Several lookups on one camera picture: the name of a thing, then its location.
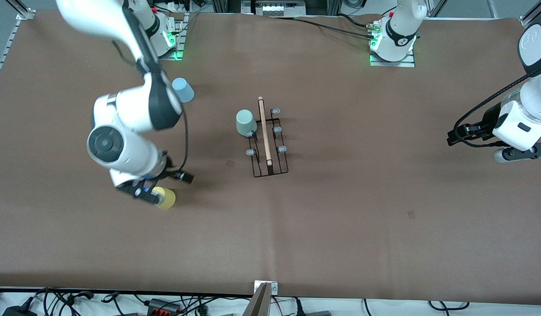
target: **cup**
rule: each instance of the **cup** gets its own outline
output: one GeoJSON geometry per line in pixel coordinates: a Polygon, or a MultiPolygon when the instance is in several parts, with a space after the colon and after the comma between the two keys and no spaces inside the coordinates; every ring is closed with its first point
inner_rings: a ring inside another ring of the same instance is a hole
{"type": "Polygon", "coordinates": [[[189,102],[194,98],[194,90],[184,78],[176,78],[172,81],[172,88],[175,91],[176,96],[182,103],[189,102]]]}
{"type": "Polygon", "coordinates": [[[240,110],[236,115],[236,127],[237,132],[243,136],[247,136],[247,132],[257,131],[257,122],[254,120],[254,116],[249,110],[240,110]]]}

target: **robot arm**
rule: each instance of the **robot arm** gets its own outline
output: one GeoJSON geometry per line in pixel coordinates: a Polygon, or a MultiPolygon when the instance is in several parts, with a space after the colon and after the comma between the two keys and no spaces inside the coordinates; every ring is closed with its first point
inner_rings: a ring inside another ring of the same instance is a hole
{"type": "Polygon", "coordinates": [[[448,132],[449,146],[463,140],[488,140],[496,136],[501,141],[489,145],[505,147],[493,154],[497,162],[541,157],[541,16],[522,34],[518,54],[526,75],[515,84],[525,79],[527,82],[487,110],[481,122],[463,124],[448,132]]]}
{"type": "Polygon", "coordinates": [[[146,0],[56,0],[58,9],[73,28],[94,36],[125,42],[134,59],[139,50],[128,34],[129,26],[124,23],[125,6],[140,21],[156,56],[162,56],[176,44],[175,20],[165,14],[153,13],[146,0]]]}
{"type": "Polygon", "coordinates": [[[151,188],[159,179],[170,176],[190,183],[193,176],[172,166],[166,152],[141,136],[174,127],[184,114],[144,28],[128,0],[122,5],[114,0],[58,0],[58,9],[77,30],[115,38],[130,48],[144,84],[96,100],[87,150],[110,170],[116,188],[158,204],[151,188]]]}
{"type": "Polygon", "coordinates": [[[393,16],[374,22],[379,30],[372,31],[375,38],[370,41],[370,50],[387,61],[402,60],[412,49],[426,13],[425,0],[397,0],[393,16]]]}

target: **wooden dowel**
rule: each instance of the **wooden dowel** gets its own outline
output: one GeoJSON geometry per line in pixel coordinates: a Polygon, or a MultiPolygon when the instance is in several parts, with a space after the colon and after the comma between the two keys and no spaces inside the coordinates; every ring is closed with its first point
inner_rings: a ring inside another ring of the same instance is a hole
{"type": "Polygon", "coordinates": [[[269,135],[266,131],[265,102],[263,101],[262,97],[258,97],[258,112],[261,116],[262,138],[265,143],[266,166],[268,167],[270,173],[272,170],[272,157],[270,156],[269,135]]]}

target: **table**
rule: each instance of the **table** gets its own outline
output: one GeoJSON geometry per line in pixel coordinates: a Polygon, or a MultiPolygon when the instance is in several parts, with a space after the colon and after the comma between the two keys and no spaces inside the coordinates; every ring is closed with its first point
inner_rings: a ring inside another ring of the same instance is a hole
{"type": "MultiPolygon", "coordinates": [[[[201,14],[164,63],[196,92],[196,178],[162,182],[178,194],[166,211],[117,192],[85,147],[94,100],[142,79],[108,40],[38,11],[0,74],[0,285],[248,294],[276,280],[285,296],[541,304],[541,159],[445,142],[523,74],[522,31],[425,21],[416,68],[385,68],[362,38],[201,14]],[[234,116],[258,96],[282,110],[288,174],[252,176],[234,116]]],[[[182,158],[182,124],[147,137],[182,158]]]]}

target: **sage green cup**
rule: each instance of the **sage green cup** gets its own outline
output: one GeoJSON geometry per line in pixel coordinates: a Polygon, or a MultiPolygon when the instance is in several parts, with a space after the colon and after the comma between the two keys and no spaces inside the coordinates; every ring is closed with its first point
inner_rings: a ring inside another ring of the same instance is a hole
{"type": "Polygon", "coordinates": [[[237,132],[243,136],[247,136],[250,131],[257,131],[257,122],[254,120],[254,116],[249,110],[240,110],[236,115],[236,127],[237,132]]]}

